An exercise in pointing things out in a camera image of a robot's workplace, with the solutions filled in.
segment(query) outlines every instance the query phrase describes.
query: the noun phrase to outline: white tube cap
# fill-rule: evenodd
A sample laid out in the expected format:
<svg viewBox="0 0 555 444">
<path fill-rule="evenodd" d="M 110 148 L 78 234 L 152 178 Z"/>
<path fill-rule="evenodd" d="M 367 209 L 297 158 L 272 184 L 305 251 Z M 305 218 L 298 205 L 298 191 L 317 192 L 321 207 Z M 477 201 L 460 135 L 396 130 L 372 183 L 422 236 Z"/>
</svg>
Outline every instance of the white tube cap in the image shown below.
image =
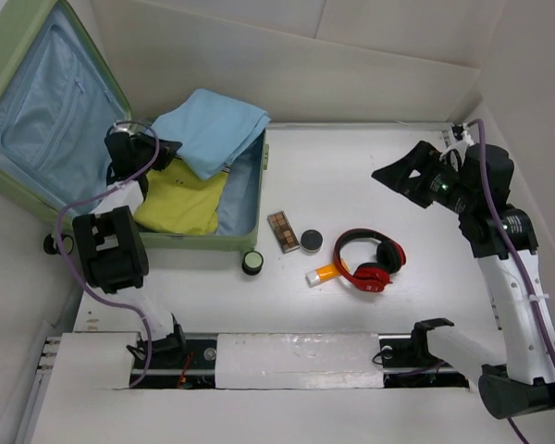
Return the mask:
<svg viewBox="0 0 555 444">
<path fill-rule="evenodd" d="M 318 276 L 316 271 L 309 271 L 306 273 L 306 282 L 308 282 L 308 286 L 310 288 L 316 287 L 318 284 L 321 283 L 321 278 Z"/>
</svg>

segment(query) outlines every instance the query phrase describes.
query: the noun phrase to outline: eyeshadow palette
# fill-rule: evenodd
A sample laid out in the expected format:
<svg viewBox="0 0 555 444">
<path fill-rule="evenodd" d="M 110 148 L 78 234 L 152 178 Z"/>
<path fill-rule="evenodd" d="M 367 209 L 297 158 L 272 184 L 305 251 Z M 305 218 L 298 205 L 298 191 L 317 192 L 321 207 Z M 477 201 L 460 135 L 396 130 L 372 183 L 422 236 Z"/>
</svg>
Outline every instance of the eyeshadow palette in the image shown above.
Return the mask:
<svg viewBox="0 0 555 444">
<path fill-rule="evenodd" d="M 283 211 L 269 215 L 267 220 L 276 234 L 282 252 L 288 253 L 300 248 L 300 243 Z"/>
</svg>

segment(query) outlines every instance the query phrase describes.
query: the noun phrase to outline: suitcase wheel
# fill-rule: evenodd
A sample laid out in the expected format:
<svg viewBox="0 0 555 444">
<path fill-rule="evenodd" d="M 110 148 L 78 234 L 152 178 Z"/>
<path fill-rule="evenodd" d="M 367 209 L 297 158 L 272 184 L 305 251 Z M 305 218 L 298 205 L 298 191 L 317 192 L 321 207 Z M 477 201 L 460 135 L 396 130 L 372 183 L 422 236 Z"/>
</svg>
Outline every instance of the suitcase wheel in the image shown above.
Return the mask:
<svg viewBox="0 0 555 444">
<path fill-rule="evenodd" d="M 74 239 L 68 234 L 63 234 L 62 241 L 64 242 L 66 253 L 72 253 L 74 250 Z M 45 239 L 43 240 L 43 251 L 45 254 L 49 254 L 50 256 L 60 254 L 59 249 L 57 248 L 56 240 L 51 234 L 45 236 Z"/>
</svg>

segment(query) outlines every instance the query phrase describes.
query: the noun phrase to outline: suitcase zipper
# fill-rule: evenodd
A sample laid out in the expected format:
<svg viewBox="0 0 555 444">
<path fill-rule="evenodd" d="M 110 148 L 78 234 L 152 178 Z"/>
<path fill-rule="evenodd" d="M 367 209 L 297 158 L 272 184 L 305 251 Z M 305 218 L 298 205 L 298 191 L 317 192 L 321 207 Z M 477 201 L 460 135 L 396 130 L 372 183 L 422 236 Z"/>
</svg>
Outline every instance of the suitcase zipper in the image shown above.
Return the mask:
<svg viewBox="0 0 555 444">
<path fill-rule="evenodd" d="M 77 57 L 74 57 L 74 75 L 71 76 L 70 82 L 68 84 L 68 90 L 66 91 L 66 98 L 62 105 L 62 111 L 57 117 L 57 121 L 54 123 L 54 130 L 52 131 L 52 137 L 47 141 L 47 147 L 43 151 L 43 155 L 39 160 L 34 162 L 35 171 L 41 171 L 45 164 L 53 157 L 57 147 L 62 142 L 66 130 L 69 128 L 72 118 L 76 113 L 76 108 L 78 105 L 78 98 L 81 93 L 84 93 L 83 88 L 79 85 L 78 75 L 79 75 L 79 61 Z"/>
<path fill-rule="evenodd" d="M 62 34 L 61 29 L 57 25 L 53 25 L 53 26 L 49 27 L 47 30 L 45 30 L 45 32 L 42 36 L 43 40 L 41 41 L 41 44 L 37 48 L 36 53 L 35 53 L 37 56 L 33 59 L 31 65 L 27 68 L 27 71 L 25 72 L 23 80 L 21 81 L 21 83 L 18 87 L 19 94 L 16 96 L 15 100 L 13 100 L 13 104 L 8 108 L 8 111 L 6 113 L 5 124 L 3 125 L 3 129 L 2 129 L 1 137 L 0 137 L 0 139 L 1 139 L 0 142 L 5 148 L 7 148 L 7 145 L 4 142 L 4 135 L 5 135 L 6 126 L 8 124 L 10 124 L 13 121 L 13 119 L 16 119 L 17 116 L 20 113 L 20 110 L 21 110 L 21 108 L 22 108 L 22 106 L 23 106 L 23 104 L 24 104 L 24 102 L 25 102 L 25 100 L 28 96 L 28 93 L 29 93 L 29 85 L 31 84 L 31 82 L 32 82 L 32 80 L 35 76 L 35 72 L 37 71 L 37 67 L 39 67 L 40 63 L 43 60 L 43 55 L 44 55 L 44 52 L 45 52 L 45 48 L 49 44 L 49 38 L 48 37 L 49 37 L 51 32 L 54 32 L 61 39 L 63 39 L 66 43 L 68 43 L 67 39 L 65 38 L 65 35 Z M 63 103 L 62 103 L 62 111 L 60 111 L 60 113 L 58 114 L 57 119 L 54 122 L 54 125 L 52 126 L 52 128 L 49 131 L 49 134 L 45 138 L 46 149 L 43 150 L 43 153 L 40 155 L 40 157 L 38 159 L 37 158 L 33 159 L 31 162 L 24 161 L 24 164 L 26 164 L 28 167 L 30 167 L 31 170 L 37 170 L 38 168 L 43 167 L 44 164 L 47 162 L 48 158 L 51 156 L 51 154 L 54 150 L 54 145 L 52 144 L 52 140 L 53 140 L 54 137 L 57 138 L 56 134 L 58 134 L 58 132 L 61 132 L 61 128 L 60 128 L 61 121 L 69 113 L 69 110 L 67 108 L 69 108 L 70 102 L 75 101 L 75 96 L 77 95 L 76 93 L 78 92 L 78 88 L 74 88 L 74 84 L 75 84 L 75 80 L 78 78 L 78 74 L 79 74 L 79 70 L 80 70 L 80 68 L 79 68 L 80 62 L 78 60 L 78 56 L 76 55 L 76 53 L 73 50 L 71 50 L 71 53 L 72 53 L 72 56 L 73 56 L 73 67 L 72 67 L 71 71 L 74 73 L 74 75 L 71 76 L 71 78 L 68 82 L 65 97 L 64 97 L 64 100 L 63 100 Z"/>
</svg>

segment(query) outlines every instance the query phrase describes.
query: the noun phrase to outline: open suitcase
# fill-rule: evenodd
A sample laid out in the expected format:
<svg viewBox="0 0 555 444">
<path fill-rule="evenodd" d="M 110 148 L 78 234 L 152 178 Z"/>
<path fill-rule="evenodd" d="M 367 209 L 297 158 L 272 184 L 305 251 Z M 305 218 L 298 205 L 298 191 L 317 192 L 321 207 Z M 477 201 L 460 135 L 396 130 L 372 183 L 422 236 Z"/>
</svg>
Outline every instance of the open suitcase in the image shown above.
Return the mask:
<svg viewBox="0 0 555 444">
<path fill-rule="evenodd" d="M 0 14 L 0 192 L 6 198 L 54 225 L 65 204 L 105 190 L 105 133 L 130 116 L 123 92 L 66 1 L 7 1 Z M 214 234 L 145 230 L 145 246 L 251 250 L 266 161 L 262 134 L 231 166 Z M 79 207 L 77 214 L 96 205 Z M 75 215 L 68 213 L 68 232 Z"/>
</svg>

